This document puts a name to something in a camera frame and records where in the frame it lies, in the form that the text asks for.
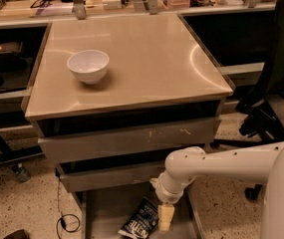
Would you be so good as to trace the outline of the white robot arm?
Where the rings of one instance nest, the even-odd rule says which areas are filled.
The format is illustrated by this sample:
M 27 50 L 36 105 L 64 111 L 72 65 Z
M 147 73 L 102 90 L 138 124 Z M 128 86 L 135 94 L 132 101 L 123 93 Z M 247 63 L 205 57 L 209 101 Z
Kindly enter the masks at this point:
M 264 184 L 260 239 L 284 239 L 284 141 L 207 153 L 197 146 L 171 152 L 164 172 L 150 183 L 160 201 L 158 228 L 169 230 L 174 205 L 201 175 L 227 176 Z

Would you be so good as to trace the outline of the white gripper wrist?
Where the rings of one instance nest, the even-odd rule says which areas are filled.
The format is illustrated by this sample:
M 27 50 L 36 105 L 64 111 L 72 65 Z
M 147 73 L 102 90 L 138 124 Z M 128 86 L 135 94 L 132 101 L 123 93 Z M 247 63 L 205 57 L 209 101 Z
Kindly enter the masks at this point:
M 173 205 L 179 201 L 184 189 L 193 181 L 193 176 L 175 177 L 167 171 L 162 172 L 157 178 L 152 178 L 149 181 L 155 190 L 158 200 L 162 203 L 158 207 L 158 229 L 160 232 L 169 230 L 174 215 Z

